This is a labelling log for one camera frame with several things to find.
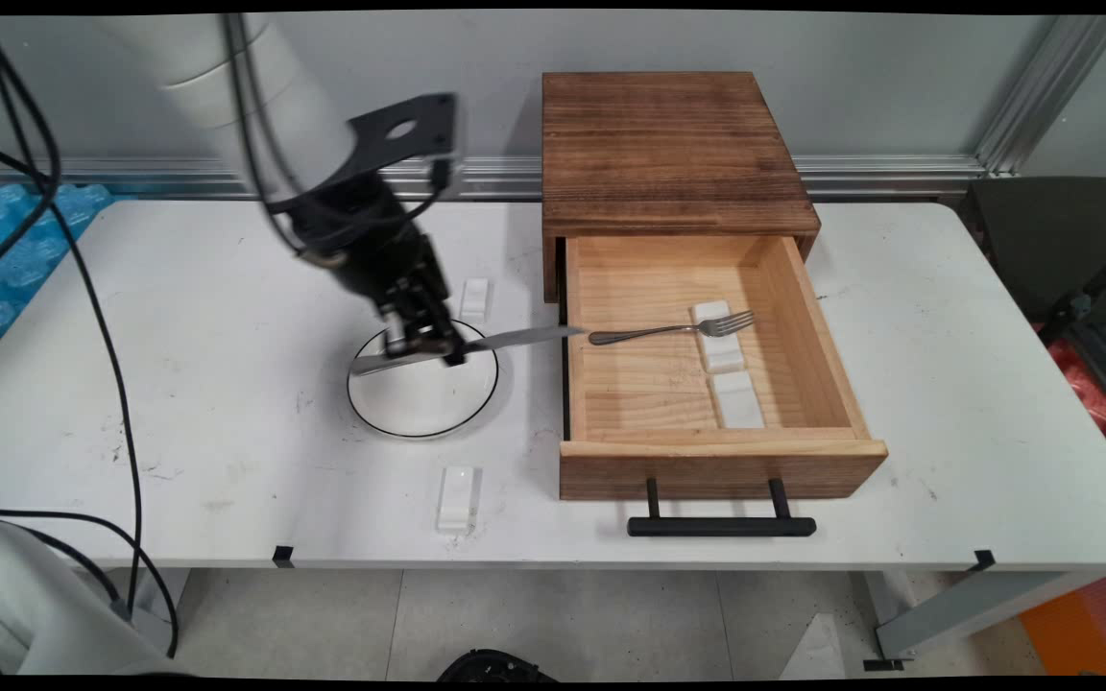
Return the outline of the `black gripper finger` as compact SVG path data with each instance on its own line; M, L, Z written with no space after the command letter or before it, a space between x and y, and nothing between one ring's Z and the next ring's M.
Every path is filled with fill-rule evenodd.
M422 306L421 327L418 328L418 350L422 354L438 354L448 367L460 367L467 359L466 342L449 316L446 299L440 299L434 289L418 285L418 302Z
M404 295L392 295L380 303L380 320L385 322L383 350L387 358L407 357L418 348L419 336L413 336L413 323L419 320L419 310Z

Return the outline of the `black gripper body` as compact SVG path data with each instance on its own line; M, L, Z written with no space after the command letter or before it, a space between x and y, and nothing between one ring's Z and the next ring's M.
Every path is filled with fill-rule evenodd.
M296 235L319 255L342 254L342 287L373 303L380 318L442 323L449 290L434 241L380 177L355 177L296 205Z

